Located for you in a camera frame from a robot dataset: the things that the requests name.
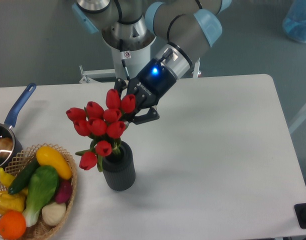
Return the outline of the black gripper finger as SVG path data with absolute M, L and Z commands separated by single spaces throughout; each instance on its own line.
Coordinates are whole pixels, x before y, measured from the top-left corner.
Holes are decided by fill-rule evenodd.
M 114 83 L 114 89 L 117 90 L 118 95 L 122 98 L 123 91 L 128 88 L 129 80 L 124 80 L 122 78 L 116 78 Z
M 156 106 L 151 106 L 147 113 L 143 115 L 138 115 L 140 111 L 138 109 L 135 109 L 135 111 L 131 113 L 126 113 L 124 115 L 124 121 L 129 123 L 134 123 L 135 125 L 140 125 L 144 123 L 148 123 L 151 121 L 158 120 L 160 118 L 160 115 L 157 111 Z

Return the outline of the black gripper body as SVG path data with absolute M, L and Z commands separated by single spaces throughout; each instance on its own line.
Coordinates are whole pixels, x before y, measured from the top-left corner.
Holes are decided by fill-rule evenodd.
M 154 58 L 134 78 L 128 80 L 126 94 L 135 96 L 137 112 L 156 106 L 176 82 L 173 73 Z

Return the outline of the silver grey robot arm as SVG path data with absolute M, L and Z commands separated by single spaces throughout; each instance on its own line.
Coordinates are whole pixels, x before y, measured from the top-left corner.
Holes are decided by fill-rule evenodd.
M 160 98 L 222 34 L 217 16 L 228 0 L 77 0 L 72 11 L 90 33 L 100 32 L 110 47 L 119 94 L 134 95 L 121 120 L 143 124 L 159 118 Z

